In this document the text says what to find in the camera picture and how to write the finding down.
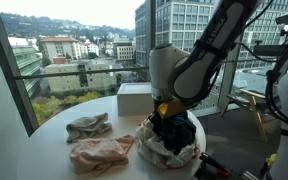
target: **white round table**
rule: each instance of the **white round table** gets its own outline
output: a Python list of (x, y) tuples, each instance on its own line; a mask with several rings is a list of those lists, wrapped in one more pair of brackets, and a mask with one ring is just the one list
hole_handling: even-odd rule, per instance
[[(191, 179), (200, 165), (195, 158), (185, 167), (174, 170), (160, 169), (137, 154), (136, 145), (133, 144), (127, 156), (127, 165), (113, 166), (99, 176), (90, 173), (80, 173), (74, 169), (70, 162), (69, 153), (74, 144), (67, 144), (66, 125), (80, 117), (93, 117), (108, 113), (108, 121), (112, 123), (112, 130), (97, 135), (96, 138), (119, 138), (126, 134), (135, 135), (135, 128), (146, 116), (118, 116), (117, 98), (109, 96), (91, 100), (70, 109), (67, 109), (47, 121), (23, 146), (18, 157), (17, 175), (19, 180), (74, 180), (74, 179), (114, 179), (114, 180), (146, 180), (146, 179)], [(197, 137), (201, 151), (206, 148), (204, 130), (200, 122), (194, 119)]]

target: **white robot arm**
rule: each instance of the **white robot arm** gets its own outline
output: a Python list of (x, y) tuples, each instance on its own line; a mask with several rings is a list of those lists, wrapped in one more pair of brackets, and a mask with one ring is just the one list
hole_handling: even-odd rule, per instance
[(151, 51), (152, 95), (155, 110), (162, 118), (183, 112), (209, 95), (212, 77), (219, 72), (246, 21), (263, 1), (220, 0), (190, 54), (172, 44), (159, 45)]

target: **pink cloth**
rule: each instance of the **pink cloth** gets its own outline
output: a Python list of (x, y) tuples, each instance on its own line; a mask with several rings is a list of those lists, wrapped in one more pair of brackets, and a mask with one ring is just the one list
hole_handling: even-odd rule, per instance
[(126, 153), (134, 142), (130, 135), (118, 139), (80, 140), (70, 153), (70, 160), (77, 169), (90, 170), (100, 175), (114, 165), (128, 163)]

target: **white box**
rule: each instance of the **white box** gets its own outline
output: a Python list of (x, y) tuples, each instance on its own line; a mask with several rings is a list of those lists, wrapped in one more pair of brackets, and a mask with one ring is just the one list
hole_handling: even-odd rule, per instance
[(151, 83), (124, 83), (117, 92), (119, 116), (142, 116), (153, 112)]

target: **sky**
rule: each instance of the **sky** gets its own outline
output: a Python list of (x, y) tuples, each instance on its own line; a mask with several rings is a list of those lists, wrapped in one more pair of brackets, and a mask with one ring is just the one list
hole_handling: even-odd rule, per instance
[(145, 0), (0, 0), (0, 12), (69, 19), (85, 25), (135, 29), (135, 10)]

